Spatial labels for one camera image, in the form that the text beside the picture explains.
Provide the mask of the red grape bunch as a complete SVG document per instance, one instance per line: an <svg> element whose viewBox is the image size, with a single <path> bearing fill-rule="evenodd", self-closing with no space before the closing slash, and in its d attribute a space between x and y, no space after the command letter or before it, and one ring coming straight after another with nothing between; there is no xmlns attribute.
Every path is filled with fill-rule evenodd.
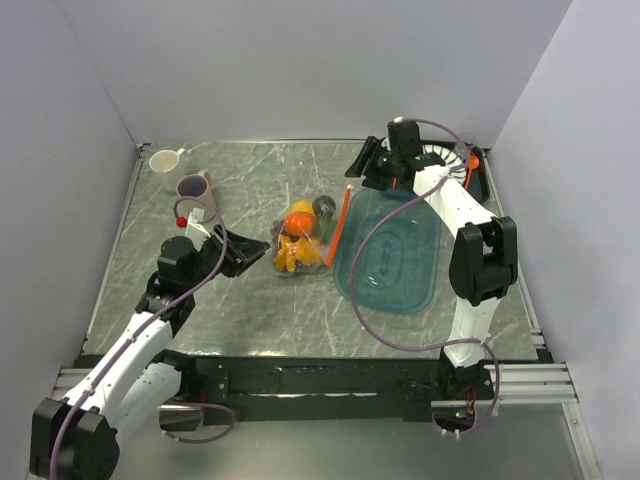
<svg viewBox="0 0 640 480"><path fill-rule="evenodd" d="M273 237L278 237L278 235L282 232L284 226L284 221L276 221L273 223L270 233Z"/></svg>

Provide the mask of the orange dried fruit pieces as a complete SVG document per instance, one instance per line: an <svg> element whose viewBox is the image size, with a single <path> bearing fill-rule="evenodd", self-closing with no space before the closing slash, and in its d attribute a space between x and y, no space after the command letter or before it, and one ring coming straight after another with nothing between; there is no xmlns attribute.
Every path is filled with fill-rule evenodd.
<svg viewBox="0 0 640 480"><path fill-rule="evenodd" d="M286 235L279 236L279 249L274 258L274 267L281 273L295 273L297 264L297 242Z"/></svg>

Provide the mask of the clear zip top bag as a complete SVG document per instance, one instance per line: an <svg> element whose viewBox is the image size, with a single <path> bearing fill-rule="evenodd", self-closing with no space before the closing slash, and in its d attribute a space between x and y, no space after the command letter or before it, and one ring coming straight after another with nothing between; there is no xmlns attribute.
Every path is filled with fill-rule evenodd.
<svg viewBox="0 0 640 480"><path fill-rule="evenodd" d="M349 213L354 186L337 196L321 194L300 200L274 221L272 266L285 276L331 268L336 260Z"/></svg>

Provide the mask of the yellow corn cob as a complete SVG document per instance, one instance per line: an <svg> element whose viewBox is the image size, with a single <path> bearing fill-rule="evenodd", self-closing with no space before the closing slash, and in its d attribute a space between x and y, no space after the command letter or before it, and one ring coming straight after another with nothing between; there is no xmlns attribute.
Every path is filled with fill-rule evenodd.
<svg viewBox="0 0 640 480"><path fill-rule="evenodd" d="M307 200L301 200L294 203L290 209L291 213L308 213L314 215L313 204Z"/></svg>

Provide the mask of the small orange pumpkin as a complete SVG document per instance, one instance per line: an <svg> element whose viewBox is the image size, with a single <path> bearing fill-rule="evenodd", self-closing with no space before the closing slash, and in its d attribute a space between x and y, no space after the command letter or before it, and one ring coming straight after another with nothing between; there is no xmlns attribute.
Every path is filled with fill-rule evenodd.
<svg viewBox="0 0 640 480"><path fill-rule="evenodd" d="M284 231L288 236L313 237L318 225L316 216L308 212L293 212L284 220Z"/></svg>

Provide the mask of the green avocado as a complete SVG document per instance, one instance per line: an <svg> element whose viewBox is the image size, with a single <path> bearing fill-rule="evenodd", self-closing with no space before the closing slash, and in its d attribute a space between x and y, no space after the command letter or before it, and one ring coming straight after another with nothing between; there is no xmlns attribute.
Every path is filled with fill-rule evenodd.
<svg viewBox="0 0 640 480"><path fill-rule="evenodd" d="M333 220L327 220L318 225L318 238L322 244L328 244L332 240L336 227L337 223Z"/></svg>

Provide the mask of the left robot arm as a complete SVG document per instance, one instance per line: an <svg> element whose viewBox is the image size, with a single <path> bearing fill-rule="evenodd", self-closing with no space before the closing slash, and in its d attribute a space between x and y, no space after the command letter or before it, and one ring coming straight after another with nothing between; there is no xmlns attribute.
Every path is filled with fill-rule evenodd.
<svg viewBox="0 0 640 480"><path fill-rule="evenodd" d="M131 434L165 401L199 393L194 360L167 345L195 308L195 291L222 274L244 273L268 243L215 226L175 236L124 332L60 399L45 398L32 416L29 471L46 479L108 479Z"/></svg>

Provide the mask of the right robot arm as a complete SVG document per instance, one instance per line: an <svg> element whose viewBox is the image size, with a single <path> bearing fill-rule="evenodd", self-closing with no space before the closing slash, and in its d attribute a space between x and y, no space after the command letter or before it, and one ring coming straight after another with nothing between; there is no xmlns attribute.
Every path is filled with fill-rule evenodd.
<svg viewBox="0 0 640 480"><path fill-rule="evenodd" d="M449 283L456 295L454 320L439 351L437 384L449 398L460 398L476 385L490 381L485 360L496 355L487 344L494 313L518 279L517 226L509 216L486 209L456 176L469 173L473 154L456 132L450 135L459 163L450 166L424 149L420 128L425 120L397 117L387 125L387 136L366 138L348 178L361 178L364 187L385 191L393 184L408 187L413 197L383 217L372 235L399 214L418 204L428 205L454 238Z"/></svg>

